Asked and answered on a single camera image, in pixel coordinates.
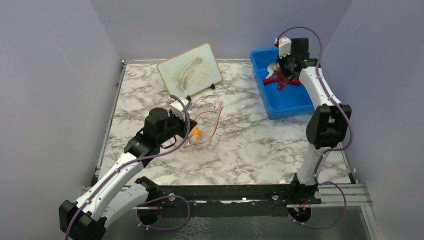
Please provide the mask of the red grape bunch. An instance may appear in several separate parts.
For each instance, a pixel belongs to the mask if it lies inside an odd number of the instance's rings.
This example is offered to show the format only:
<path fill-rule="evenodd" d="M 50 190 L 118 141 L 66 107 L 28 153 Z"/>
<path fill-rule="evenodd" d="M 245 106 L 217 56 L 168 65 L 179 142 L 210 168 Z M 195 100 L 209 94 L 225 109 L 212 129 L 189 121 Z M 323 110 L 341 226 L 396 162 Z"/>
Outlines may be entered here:
<path fill-rule="evenodd" d="M 277 83 L 277 89 L 282 92 L 283 89 L 292 81 L 291 76 L 285 76 L 282 68 L 277 63 L 274 70 L 274 81 Z"/>

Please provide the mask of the yellow bell pepper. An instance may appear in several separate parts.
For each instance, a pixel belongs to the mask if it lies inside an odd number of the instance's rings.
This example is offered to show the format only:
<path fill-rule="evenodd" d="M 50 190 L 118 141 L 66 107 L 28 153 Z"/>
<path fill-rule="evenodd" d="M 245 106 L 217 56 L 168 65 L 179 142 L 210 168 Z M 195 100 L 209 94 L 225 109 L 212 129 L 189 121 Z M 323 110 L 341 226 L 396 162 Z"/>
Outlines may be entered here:
<path fill-rule="evenodd" d="M 189 134 L 189 141 L 191 144 L 197 144 L 200 142 L 201 138 L 202 137 L 201 137 L 201 132 L 199 130 L 199 127 L 195 126 Z"/>

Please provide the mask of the clear zip bag orange zipper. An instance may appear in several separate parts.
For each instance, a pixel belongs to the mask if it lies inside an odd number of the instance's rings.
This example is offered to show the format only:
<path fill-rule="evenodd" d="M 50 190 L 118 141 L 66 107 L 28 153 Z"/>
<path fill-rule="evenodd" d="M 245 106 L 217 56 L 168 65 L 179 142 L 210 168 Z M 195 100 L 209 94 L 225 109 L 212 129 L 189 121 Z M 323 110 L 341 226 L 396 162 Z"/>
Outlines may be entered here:
<path fill-rule="evenodd" d="M 214 135 L 217 132 L 220 124 L 221 115 L 224 107 L 219 109 L 202 109 L 193 119 L 197 122 L 196 127 L 199 128 L 201 133 L 201 140 L 196 144 L 191 144 L 188 135 L 187 141 L 184 143 L 183 150 L 200 150 L 206 148 L 212 141 Z"/>

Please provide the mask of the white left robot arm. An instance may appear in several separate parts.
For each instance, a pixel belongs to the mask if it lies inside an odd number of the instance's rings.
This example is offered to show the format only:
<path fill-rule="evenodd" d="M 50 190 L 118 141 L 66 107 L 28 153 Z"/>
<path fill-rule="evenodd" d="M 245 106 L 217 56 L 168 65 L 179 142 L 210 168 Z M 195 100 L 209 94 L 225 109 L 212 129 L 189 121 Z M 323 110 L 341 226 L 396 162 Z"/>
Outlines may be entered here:
<path fill-rule="evenodd" d="M 176 136 L 185 142 L 196 124 L 184 103 L 176 101 L 170 110 L 151 109 L 143 128 L 127 143 L 114 167 L 79 198 L 65 200 L 59 206 L 59 226 L 65 239 L 100 240 L 110 225 L 131 208 L 155 203 L 157 191 L 150 186 L 136 183 L 126 191 L 122 188 L 154 158 L 181 148 L 183 143 L 160 152 L 161 145 Z"/>

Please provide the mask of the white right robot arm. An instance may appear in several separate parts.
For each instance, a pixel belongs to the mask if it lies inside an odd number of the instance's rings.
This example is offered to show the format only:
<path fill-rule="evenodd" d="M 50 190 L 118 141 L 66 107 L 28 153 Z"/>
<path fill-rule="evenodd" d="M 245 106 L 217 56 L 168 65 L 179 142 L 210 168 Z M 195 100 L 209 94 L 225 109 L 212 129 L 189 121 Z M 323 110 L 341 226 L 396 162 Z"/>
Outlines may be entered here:
<path fill-rule="evenodd" d="M 288 190 L 289 199 L 300 204 L 317 191 L 325 160 L 346 137 L 352 109 L 335 97 L 323 76 L 319 60 L 310 58 L 308 38 L 281 37 L 274 44 L 278 49 L 276 60 L 282 79 L 299 80 L 314 108 L 306 127 L 307 153 Z"/>

